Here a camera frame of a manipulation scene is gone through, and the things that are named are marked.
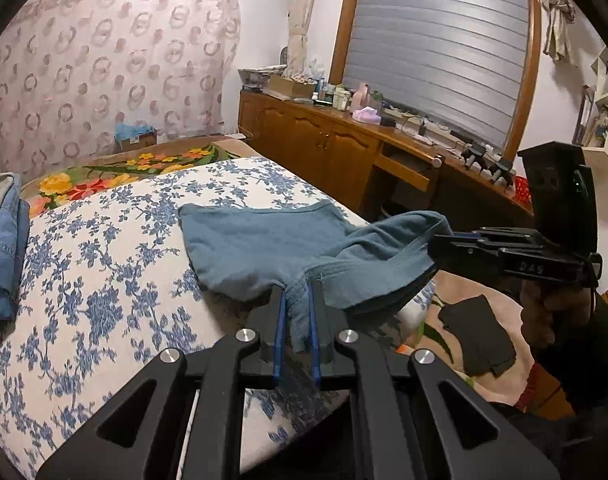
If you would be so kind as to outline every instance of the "pink bottle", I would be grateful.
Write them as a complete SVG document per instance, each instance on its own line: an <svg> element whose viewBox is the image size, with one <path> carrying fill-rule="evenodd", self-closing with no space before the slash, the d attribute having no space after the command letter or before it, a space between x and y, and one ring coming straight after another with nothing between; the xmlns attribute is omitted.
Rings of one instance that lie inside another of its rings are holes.
<svg viewBox="0 0 608 480"><path fill-rule="evenodd" d="M351 112L361 110L368 105L369 101L369 85L367 83L360 83L360 87L357 92L353 95L353 101L351 101Z"/></svg>

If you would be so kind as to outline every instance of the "window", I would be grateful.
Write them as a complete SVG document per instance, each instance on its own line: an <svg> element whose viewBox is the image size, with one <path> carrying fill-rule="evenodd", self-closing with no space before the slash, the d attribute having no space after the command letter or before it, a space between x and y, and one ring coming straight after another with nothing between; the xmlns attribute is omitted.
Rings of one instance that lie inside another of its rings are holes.
<svg viewBox="0 0 608 480"><path fill-rule="evenodd" d="M531 5L531 0L356 0L337 77L340 21L335 77L352 88L366 81L389 100L511 151L512 134L524 129L532 100L525 79L539 57L532 53L539 53L532 34L539 9L535 13ZM516 124L521 115L523 123Z"/></svg>

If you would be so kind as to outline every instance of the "blue garment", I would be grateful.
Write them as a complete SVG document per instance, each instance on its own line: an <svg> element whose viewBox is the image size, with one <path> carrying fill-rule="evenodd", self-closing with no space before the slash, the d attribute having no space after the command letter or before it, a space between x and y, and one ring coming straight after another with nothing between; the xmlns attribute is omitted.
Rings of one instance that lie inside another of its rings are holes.
<svg viewBox="0 0 608 480"><path fill-rule="evenodd" d="M20 197L20 176L0 206L0 321L15 319L17 293L29 231L29 206Z"/></svg>
<svg viewBox="0 0 608 480"><path fill-rule="evenodd" d="M309 332L307 282L322 281L326 304L368 330L401 309L436 272L426 251L433 234L450 234L430 211L364 227L328 200L300 209L238 209L187 204L179 209L184 244L198 280L239 301L280 285L286 290L291 344Z"/></svg>

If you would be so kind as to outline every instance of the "pink patterned curtain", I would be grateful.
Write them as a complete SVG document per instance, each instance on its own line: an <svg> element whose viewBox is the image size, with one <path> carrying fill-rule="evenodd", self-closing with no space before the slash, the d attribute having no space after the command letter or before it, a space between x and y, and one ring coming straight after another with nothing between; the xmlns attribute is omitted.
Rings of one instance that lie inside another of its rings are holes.
<svg viewBox="0 0 608 480"><path fill-rule="evenodd" d="M40 0L0 37L0 164L35 178L113 151L116 123L158 142L220 131L238 0Z"/></svg>

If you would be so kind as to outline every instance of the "wooden window frame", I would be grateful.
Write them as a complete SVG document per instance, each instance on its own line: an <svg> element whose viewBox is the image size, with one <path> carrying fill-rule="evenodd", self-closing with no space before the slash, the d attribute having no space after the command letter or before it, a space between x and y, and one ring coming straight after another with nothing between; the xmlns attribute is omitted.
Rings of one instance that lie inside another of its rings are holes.
<svg viewBox="0 0 608 480"><path fill-rule="evenodd" d="M353 19L357 0L343 0L340 22L335 37L333 61L328 81L339 84L344 78L344 67L348 55L348 45L351 41ZM542 47L542 9L537 0L529 0L529 36L526 44L526 59L524 60L524 73L520 83L520 92L517 95L513 120L506 136L503 156L514 160L517 149L522 142L526 122L529 119L530 106L535 93L535 82L538 78L540 66L540 48Z"/></svg>

